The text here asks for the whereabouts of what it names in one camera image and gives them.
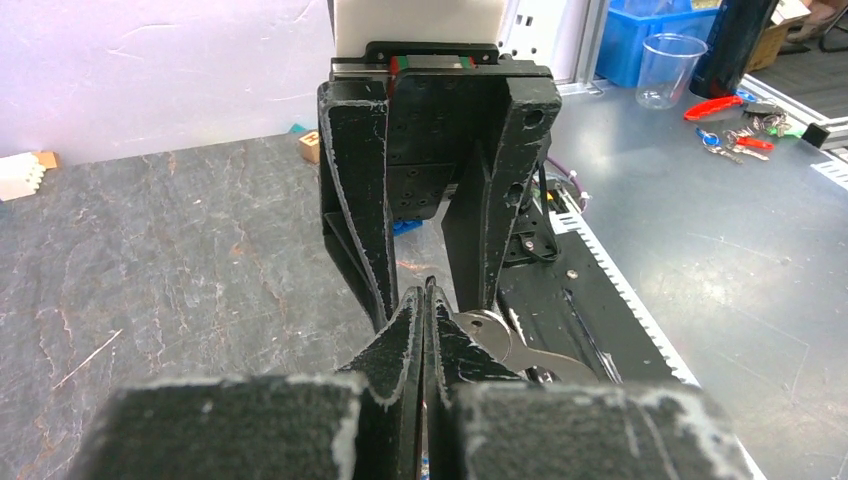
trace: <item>red handle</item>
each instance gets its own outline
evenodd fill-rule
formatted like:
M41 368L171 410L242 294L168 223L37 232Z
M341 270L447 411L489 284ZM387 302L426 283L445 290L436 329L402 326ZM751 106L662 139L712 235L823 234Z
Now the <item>red handle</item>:
M751 137L739 137L736 139L736 144L742 145L743 147L759 148L760 150L766 150L768 152L774 150L774 144Z
M742 105L745 103L745 100L737 96L732 97L722 97L716 98L714 100L707 100L704 103L699 103L694 107L690 108L683 114L684 120L689 120L690 122L693 120L698 120L707 115L712 115L713 113L724 110L725 108L730 108L735 105Z

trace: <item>gray table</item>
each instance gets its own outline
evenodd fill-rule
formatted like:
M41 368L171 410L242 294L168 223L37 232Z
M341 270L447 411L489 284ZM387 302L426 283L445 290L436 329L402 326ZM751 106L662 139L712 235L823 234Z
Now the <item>gray table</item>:
M61 478L113 387L322 372L373 336L294 135L80 165L0 205L0 479ZM440 234L396 242L402 288Z
M769 479L848 479L848 191L782 140L742 166L632 91L566 97L585 218Z
M589 223L769 477L837 476L848 192L808 167L809 148L738 167L679 118L628 92L568 97L552 153L580 171ZM114 385L324 371L367 343L294 141L68 168L0 206L0 478L60 478ZM429 223L396 241L402 287L435 274L452 291L440 238Z

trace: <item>black cylinder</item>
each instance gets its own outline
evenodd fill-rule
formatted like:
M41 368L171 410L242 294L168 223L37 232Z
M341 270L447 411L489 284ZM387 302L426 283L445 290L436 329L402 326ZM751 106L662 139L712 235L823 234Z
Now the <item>black cylinder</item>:
M695 65L689 91L706 98L733 95L778 2L724 0L707 37L707 53Z

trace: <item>marble tabletop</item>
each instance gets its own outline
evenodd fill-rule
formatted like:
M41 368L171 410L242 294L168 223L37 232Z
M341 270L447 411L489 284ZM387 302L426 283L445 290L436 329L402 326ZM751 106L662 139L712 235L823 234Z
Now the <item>marble tabletop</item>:
M49 171L0 226L0 479L61 478L116 385L328 371L373 336L293 135ZM451 289L425 227L399 281Z

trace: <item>screw hole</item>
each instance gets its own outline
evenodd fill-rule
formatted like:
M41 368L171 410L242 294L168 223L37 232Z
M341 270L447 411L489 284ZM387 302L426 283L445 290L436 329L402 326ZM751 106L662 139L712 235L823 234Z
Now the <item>screw hole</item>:
M514 207L521 202L521 195L524 193L524 186L520 183L513 183L506 192L506 203Z
M545 114L542 113L541 110L534 110L527 114L524 117L524 126L525 127L535 127L536 125L542 123L542 120L545 118Z

